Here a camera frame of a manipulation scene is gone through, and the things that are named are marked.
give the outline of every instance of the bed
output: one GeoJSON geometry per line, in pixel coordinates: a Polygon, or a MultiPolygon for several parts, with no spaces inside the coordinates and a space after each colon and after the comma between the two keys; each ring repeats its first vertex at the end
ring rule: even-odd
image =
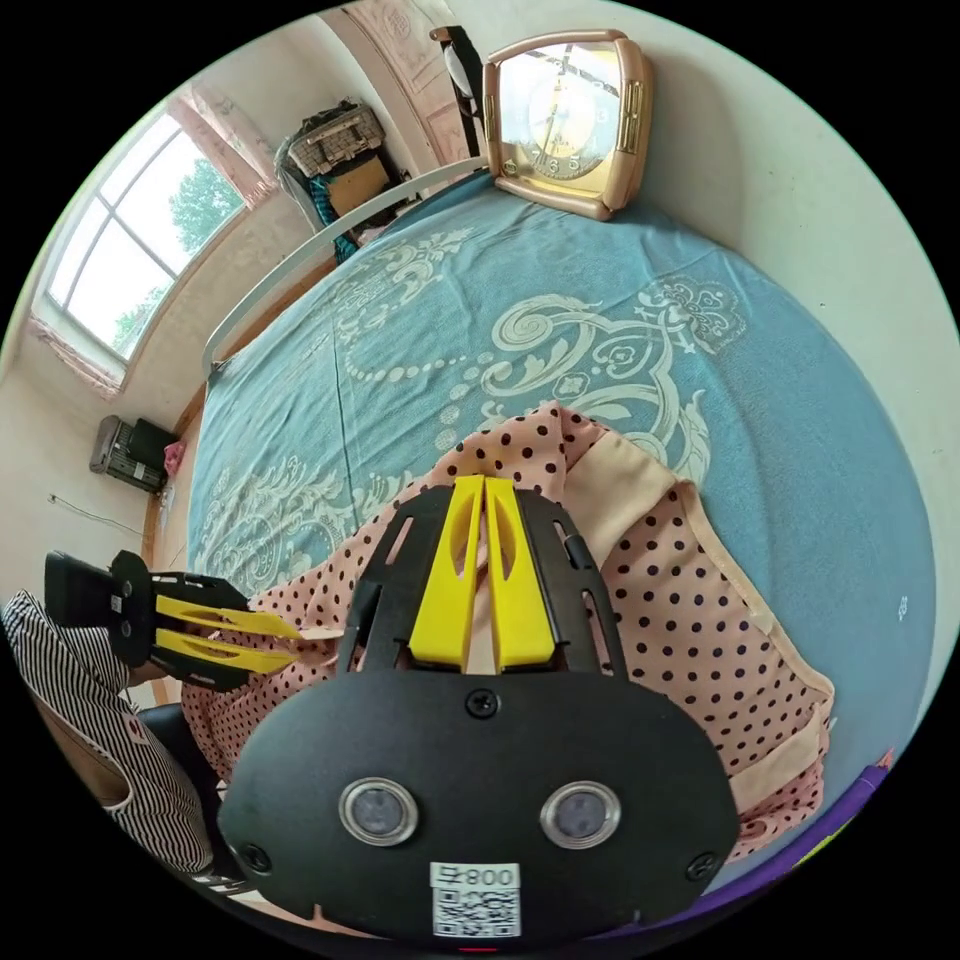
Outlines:
{"type": "Polygon", "coordinates": [[[721,539],[834,680],[823,810],[909,740],[936,610],[910,460],[792,296],[654,207],[597,223],[479,170],[214,367],[190,569],[248,594],[294,577],[460,437],[555,398],[700,485],[721,539]]]}

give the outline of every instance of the tree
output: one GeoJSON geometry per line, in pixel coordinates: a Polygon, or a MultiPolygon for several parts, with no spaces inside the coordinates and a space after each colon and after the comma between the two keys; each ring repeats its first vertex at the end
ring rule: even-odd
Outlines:
{"type": "MultiPolygon", "coordinates": [[[[180,181],[179,189],[170,198],[173,224],[179,231],[183,249],[196,253],[242,203],[237,191],[206,157],[195,160],[193,173],[180,181]]],[[[125,357],[140,339],[167,289],[166,286],[154,287],[143,303],[117,320],[110,345],[121,356],[125,357]]]]}
{"type": "Polygon", "coordinates": [[[187,253],[196,253],[243,201],[206,157],[194,161],[193,173],[180,181],[170,198],[174,226],[187,253]]]}
{"type": "Polygon", "coordinates": [[[143,303],[128,310],[117,321],[113,330],[113,339],[110,346],[113,347],[121,357],[127,356],[127,351],[140,339],[153,311],[157,309],[158,304],[167,292],[167,287],[154,287],[144,298],[143,303]]]}

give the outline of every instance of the striped shirt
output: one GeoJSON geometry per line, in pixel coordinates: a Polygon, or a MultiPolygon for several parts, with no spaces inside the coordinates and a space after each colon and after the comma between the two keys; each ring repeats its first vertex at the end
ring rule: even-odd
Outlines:
{"type": "Polygon", "coordinates": [[[193,785],[120,693],[129,679],[104,628],[56,626],[21,591],[0,612],[20,675],[33,695],[127,783],[105,812],[168,868],[201,878],[212,852],[193,785]]]}

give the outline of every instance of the bag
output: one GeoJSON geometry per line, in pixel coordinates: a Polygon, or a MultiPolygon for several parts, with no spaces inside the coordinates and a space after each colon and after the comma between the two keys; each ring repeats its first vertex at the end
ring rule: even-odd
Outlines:
{"type": "Polygon", "coordinates": [[[366,150],[376,150],[383,141],[383,127],[373,110],[342,100],[333,110],[304,120],[288,155],[304,176],[315,177],[366,150]]]}

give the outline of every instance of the camera lens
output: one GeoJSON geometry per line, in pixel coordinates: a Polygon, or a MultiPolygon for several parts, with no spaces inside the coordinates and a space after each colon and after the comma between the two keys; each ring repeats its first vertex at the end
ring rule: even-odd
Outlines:
{"type": "Polygon", "coordinates": [[[620,801],[592,780],[568,783],[543,805],[540,825],[558,847],[585,850],[608,839],[620,823],[620,801]]]}
{"type": "Polygon", "coordinates": [[[363,843],[392,847],[417,827],[417,805],[410,792],[378,777],[351,783],[340,795],[340,821],[363,843]]]}

